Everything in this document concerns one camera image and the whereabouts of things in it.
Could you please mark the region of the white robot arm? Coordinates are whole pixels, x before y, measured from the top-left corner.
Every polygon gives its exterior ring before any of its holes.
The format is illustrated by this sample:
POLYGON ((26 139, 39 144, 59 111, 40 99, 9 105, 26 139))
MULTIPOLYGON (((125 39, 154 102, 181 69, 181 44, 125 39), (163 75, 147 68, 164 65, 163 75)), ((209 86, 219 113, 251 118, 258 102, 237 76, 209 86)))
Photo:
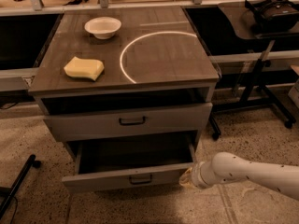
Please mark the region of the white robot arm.
POLYGON ((192 165, 179 178, 179 184, 185 188, 207 189, 244 180, 299 200, 298 166, 247 161, 228 152, 192 165))

